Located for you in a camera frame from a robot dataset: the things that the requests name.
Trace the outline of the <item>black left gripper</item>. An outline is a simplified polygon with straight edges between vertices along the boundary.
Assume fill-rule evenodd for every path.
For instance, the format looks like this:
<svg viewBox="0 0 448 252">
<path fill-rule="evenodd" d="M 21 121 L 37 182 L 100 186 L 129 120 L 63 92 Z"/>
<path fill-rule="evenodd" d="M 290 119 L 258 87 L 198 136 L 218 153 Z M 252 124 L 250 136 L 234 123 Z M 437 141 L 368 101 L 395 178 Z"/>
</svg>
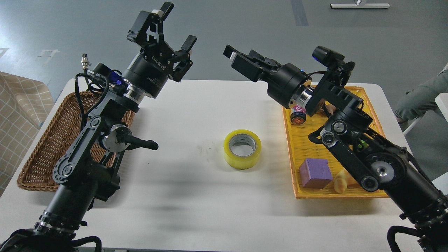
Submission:
<svg viewBox="0 0 448 252">
<path fill-rule="evenodd" d="M 122 76 L 153 98 L 168 80 L 180 82 L 193 64 L 190 51 L 196 36 L 189 35 L 175 52 L 164 39 L 163 22 L 173 8 L 173 3 L 164 2 L 159 9 L 141 11 L 127 35 L 141 49 Z"/>
</svg>

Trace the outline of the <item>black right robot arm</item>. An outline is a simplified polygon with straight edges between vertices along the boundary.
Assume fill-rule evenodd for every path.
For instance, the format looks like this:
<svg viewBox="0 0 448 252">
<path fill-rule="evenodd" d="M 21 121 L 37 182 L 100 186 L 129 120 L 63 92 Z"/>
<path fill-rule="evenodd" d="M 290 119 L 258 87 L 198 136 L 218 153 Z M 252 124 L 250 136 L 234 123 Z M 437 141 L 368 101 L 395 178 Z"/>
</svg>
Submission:
<svg viewBox="0 0 448 252">
<path fill-rule="evenodd" d="M 354 62 L 334 50 L 318 46 L 313 58 L 326 67 L 315 87 L 307 84 L 310 74 L 293 64 L 280 64 L 254 50 L 248 55 L 227 45 L 224 56 L 231 67 L 249 80 L 268 84 L 267 94 L 283 107 L 303 107 L 313 116 L 329 102 L 336 112 L 309 140 L 322 144 L 366 191 L 384 190 L 414 228 L 391 226 L 387 241 L 393 252 L 400 249 L 397 233 L 419 238 L 424 252 L 447 251 L 447 196 L 421 171 L 407 148 L 400 147 L 370 128 L 373 119 L 362 110 L 363 99 L 345 89 Z"/>
</svg>

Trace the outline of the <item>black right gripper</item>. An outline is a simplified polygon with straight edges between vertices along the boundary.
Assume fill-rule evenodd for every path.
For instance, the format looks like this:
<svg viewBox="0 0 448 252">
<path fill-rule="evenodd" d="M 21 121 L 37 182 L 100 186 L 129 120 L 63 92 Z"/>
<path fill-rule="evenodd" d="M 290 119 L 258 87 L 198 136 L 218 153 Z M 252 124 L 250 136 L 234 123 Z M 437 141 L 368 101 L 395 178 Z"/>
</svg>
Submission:
<svg viewBox="0 0 448 252">
<path fill-rule="evenodd" d="M 226 45 L 223 55 L 231 60 L 231 67 L 253 82 L 267 83 L 267 94 L 286 109 L 296 104 L 301 85 L 311 83 L 311 77 L 291 63 L 282 65 L 255 50 L 242 53 Z"/>
</svg>

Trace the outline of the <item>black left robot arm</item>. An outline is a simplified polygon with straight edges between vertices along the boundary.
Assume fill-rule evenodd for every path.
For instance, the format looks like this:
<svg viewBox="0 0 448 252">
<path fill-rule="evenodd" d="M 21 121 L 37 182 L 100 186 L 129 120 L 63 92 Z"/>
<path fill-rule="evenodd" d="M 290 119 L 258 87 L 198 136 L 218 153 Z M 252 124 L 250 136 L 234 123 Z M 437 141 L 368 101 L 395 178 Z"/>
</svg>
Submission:
<svg viewBox="0 0 448 252">
<path fill-rule="evenodd" d="M 168 80 L 180 82 L 193 64 L 195 36 L 189 35 L 178 51 L 164 39 L 163 23 L 173 8 L 173 3 L 164 2 L 159 9 L 139 13 L 127 39 L 140 51 L 123 73 L 101 63 L 89 70 L 83 54 L 83 73 L 74 78 L 80 133 L 54 166 L 58 189 L 34 228 L 12 233 L 2 252 L 77 252 L 88 243 L 102 251 L 97 236 L 75 239 L 76 231 L 87 226 L 85 213 L 95 199 L 107 201 L 120 188 L 118 170 L 126 151 L 159 147 L 133 136 L 122 118 L 128 111 L 138 112 L 145 96 L 156 98 Z"/>
</svg>

